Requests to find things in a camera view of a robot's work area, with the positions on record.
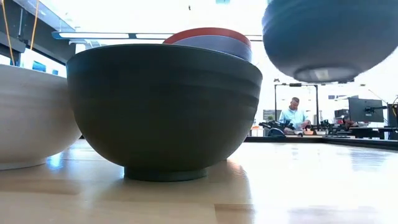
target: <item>dark gray bowl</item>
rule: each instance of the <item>dark gray bowl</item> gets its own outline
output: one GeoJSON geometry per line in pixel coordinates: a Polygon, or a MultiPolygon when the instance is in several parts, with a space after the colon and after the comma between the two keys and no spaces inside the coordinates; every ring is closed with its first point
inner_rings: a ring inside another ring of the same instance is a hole
{"type": "Polygon", "coordinates": [[[398,0],[273,0],[262,20],[269,60],[303,82],[347,81],[398,46],[398,0]]]}
{"type": "Polygon", "coordinates": [[[203,177],[247,136],[261,72],[240,58],[194,47],[98,47],[67,63],[77,124],[125,176],[151,181],[203,177]]]}

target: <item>bowl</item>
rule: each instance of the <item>bowl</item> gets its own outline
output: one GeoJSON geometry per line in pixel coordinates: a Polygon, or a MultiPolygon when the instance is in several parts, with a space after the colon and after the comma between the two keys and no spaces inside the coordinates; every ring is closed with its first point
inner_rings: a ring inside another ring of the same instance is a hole
{"type": "Polygon", "coordinates": [[[125,177],[148,181],[197,179],[229,157],[250,131],[262,82],[245,60],[168,44],[89,49],[67,74],[87,142],[125,177]]]}
{"type": "Polygon", "coordinates": [[[216,50],[252,62],[251,42],[239,32],[216,27],[185,30],[166,39],[163,44],[177,44],[216,50]]]}
{"type": "Polygon", "coordinates": [[[0,124],[0,170],[43,164],[81,136],[67,79],[10,65],[0,65],[0,124]]]}
{"type": "Polygon", "coordinates": [[[298,81],[350,81],[396,49],[397,11],[395,0],[273,0],[262,19],[264,47],[298,81]]]}

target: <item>bowl foot ring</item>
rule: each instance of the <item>bowl foot ring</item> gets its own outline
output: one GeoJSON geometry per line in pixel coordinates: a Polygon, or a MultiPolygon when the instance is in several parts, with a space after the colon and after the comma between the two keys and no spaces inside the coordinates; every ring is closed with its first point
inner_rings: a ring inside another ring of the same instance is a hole
{"type": "Polygon", "coordinates": [[[163,171],[141,171],[133,168],[124,168],[124,178],[153,181],[153,182],[177,182],[186,180],[195,180],[207,176],[207,169],[163,172],[163,171]]]}

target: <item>light blue shirt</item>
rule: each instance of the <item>light blue shirt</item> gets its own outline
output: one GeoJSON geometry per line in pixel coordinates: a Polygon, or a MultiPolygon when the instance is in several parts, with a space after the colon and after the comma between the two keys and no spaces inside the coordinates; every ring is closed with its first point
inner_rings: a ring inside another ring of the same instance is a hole
{"type": "Polygon", "coordinates": [[[300,125],[308,119],[309,119],[308,116],[305,114],[303,110],[294,111],[291,110],[290,108],[283,110],[279,116],[280,123],[286,123],[287,120],[290,120],[295,129],[298,129],[300,125]]]}

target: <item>table surface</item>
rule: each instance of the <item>table surface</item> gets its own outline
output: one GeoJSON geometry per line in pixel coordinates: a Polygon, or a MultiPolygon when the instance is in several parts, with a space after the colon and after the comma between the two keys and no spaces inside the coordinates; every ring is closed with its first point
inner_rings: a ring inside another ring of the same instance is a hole
{"type": "Polygon", "coordinates": [[[42,166],[0,172],[0,223],[398,223],[398,154],[244,143],[209,176],[123,180],[84,140],[42,166]]]}

